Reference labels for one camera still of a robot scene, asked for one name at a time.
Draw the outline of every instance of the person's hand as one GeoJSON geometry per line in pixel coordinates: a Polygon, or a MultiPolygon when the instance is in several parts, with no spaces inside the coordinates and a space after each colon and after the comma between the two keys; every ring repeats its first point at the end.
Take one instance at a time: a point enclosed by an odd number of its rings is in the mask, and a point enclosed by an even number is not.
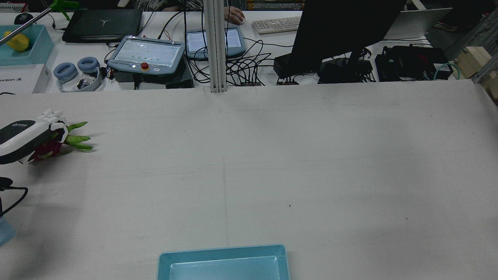
{"type": "Polygon", "coordinates": [[[238,25],[240,25],[244,20],[244,18],[246,17],[239,8],[236,8],[234,6],[225,7],[224,15],[225,15],[225,20],[228,20],[229,22],[238,25]]]}

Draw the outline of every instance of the yellow fruit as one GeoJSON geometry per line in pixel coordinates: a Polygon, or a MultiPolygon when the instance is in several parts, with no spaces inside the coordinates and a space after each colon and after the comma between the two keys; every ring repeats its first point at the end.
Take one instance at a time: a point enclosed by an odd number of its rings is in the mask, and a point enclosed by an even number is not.
{"type": "MultiPolygon", "coordinates": [[[[6,37],[7,35],[11,34],[12,32],[6,31],[3,34],[3,37],[6,37]]],[[[14,36],[12,39],[6,42],[7,46],[13,48],[16,51],[25,51],[29,47],[29,38],[26,37],[24,34],[17,34],[14,36]]]]}

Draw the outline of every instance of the keyboard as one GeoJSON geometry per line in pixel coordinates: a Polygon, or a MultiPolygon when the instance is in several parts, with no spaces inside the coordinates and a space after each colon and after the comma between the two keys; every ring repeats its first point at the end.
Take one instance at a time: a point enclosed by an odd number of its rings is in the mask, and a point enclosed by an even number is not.
{"type": "Polygon", "coordinates": [[[258,34],[280,33],[297,30],[300,20],[300,16],[255,20],[252,22],[252,26],[258,34]]]}

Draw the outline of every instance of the headphones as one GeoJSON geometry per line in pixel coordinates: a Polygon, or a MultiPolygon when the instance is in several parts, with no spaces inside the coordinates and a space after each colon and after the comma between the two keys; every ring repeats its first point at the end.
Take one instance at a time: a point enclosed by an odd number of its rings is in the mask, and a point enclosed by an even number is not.
{"type": "Polygon", "coordinates": [[[102,83],[100,73],[100,63],[95,57],[84,57],[78,61],[78,68],[83,72],[82,77],[76,87],[77,90],[68,91],[63,85],[78,75],[78,70],[71,62],[63,62],[54,69],[54,76],[57,78],[57,87],[61,92],[83,92],[94,91],[102,83]]]}

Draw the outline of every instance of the computer mouse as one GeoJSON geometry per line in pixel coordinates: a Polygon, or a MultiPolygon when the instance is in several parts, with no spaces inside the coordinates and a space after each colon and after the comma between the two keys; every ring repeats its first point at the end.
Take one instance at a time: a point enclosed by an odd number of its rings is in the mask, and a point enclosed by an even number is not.
{"type": "Polygon", "coordinates": [[[32,19],[33,16],[29,13],[23,12],[18,14],[15,19],[14,19],[14,24],[25,24],[28,22],[30,19],[32,19]]]}

